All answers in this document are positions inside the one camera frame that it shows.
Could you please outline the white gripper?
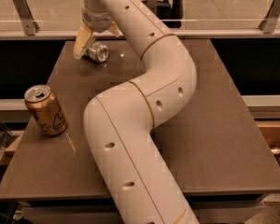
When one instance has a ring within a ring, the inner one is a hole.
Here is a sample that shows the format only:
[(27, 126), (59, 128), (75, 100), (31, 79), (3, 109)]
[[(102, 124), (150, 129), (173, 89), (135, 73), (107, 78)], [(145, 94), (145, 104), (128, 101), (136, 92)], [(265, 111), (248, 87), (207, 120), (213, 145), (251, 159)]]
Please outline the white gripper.
[(95, 42), (93, 32), (101, 33), (108, 30), (115, 37), (119, 37), (118, 26), (100, 4), (84, 4), (82, 20), (86, 25), (79, 28), (73, 48), (73, 56), (76, 60), (80, 60), (88, 47)]

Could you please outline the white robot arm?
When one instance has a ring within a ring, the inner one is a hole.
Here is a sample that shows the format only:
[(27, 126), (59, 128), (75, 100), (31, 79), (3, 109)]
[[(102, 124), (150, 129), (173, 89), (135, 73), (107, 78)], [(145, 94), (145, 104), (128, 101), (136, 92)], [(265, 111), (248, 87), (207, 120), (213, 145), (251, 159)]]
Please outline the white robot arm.
[(73, 54), (94, 33), (124, 35), (146, 72), (96, 95), (83, 123), (88, 145), (124, 224), (200, 224), (156, 148), (151, 131), (196, 88), (195, 64), (179, 38), (140, 0), (84, 0)]

